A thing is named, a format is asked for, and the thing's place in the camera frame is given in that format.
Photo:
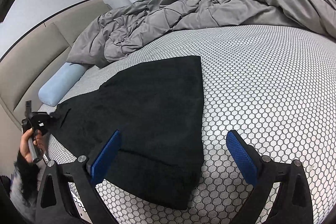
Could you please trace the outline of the person's left hand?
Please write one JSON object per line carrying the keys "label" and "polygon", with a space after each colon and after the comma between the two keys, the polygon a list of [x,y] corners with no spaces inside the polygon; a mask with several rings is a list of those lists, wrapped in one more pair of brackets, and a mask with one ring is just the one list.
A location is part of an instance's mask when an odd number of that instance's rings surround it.
{"label": "person's left hand", "polygon": [[34,131],[32,128],[23,133],[19,151],[28,163],[33,162],[32,152],[33,145],[42,152],[45,151],[45,139],[39,130]]}

